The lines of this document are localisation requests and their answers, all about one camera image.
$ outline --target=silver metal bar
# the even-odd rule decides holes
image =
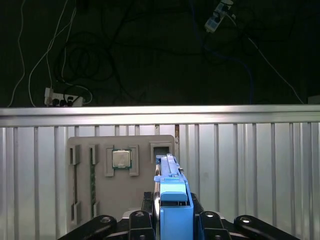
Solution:
[[[318,105],[0,108],[0,127],[319,121]]]

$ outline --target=metal bolt head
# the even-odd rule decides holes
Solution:
[[[243,222],[244,224],[249,224],[251,222],[251,220],[247,217],[241,217],[240,221]]]
[[[135,214],[135,216],[136,217],[142,217],[142,216],[144,216],[145,214],[142,212],[142,211],[138,211],[136,214]]]
[[[101,218],[101,220],[100,220],[100,222],[101,222],[101,223],[104,223],[104,224],[107,224],[107,223],[109,223],[110,221],[111,221],[111,218],[108,217],[108,216],[105,216],[105,217]]]
[[[206,215],[208,218],[213,218],[214,213],[213,213],[212,211],[207,211],[207,212],[205,213],[205,215]]]

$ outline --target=white metal panel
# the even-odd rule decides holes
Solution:
[[[320,239],[320,164],[319,164],[319,123],[311,124],[312,137],[312,203],[313,203],[313,222],[314,239]]]
[[[35,234],[35,129],[21,127],[17,130],[17,209],[18,239],[34,240]]]
[[[38,189],[35,194],[35,216],[38,227],[36,234],[40,240],[55,240],[56,226],[53,221],[56,218],[55,128],[39,127],[35,144],[38,154],[35,166],[37,172],[35,184]]]
[[[291,233],[290,129],[288,123],[275,124],[276,225]]]
[[[273,223],[271,124],[256,125],[257,217]]]
[[[66,233],[68,138],[169,134],[206,210],[320,239],[319,125],[319,106],[0,109],[0,238]]]
[[[199,125],[188,125],[186,130],[188,182],[190,191],[199,196]]]
[[[199,200],[204,209],[219,211],[219,175],[216,171],[215,159],[215,126],[213,124],[199,125]]]
[[[236,151],[238,146],[233,124],[219,125],[219,211],[232,221],[238,212],[237,175],[238,171]]]
[[[59,238],[67,232],[67,139],[74,136],[74,127],[54,128],[54,184],[55,184],[55,236]]]
[[[141,125],[139,135],[155,135],[156,128],[155,125]]]
[[[244,125],[244,140],[245,212],[257,217],[257,129],[255,124]]]
[[[0,128],[0,236],[7,237],[7,129]]]

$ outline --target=black connector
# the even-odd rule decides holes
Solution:
[[[217,11],[214,11],[214,13],[217,15],[217,16],[214,18],[214,21],[218,24],[218,23],[220,23],[220,21],[221,21],[221,15],[220,15],[220,13],[217,12]]]

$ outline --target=corrugated metal wall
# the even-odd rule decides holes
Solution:
[[[320,239],[319,123],[0,128],[0,236],[66,233],[65,149],[73,136],[172,135],[175,155],[206,210],[256,216]]]

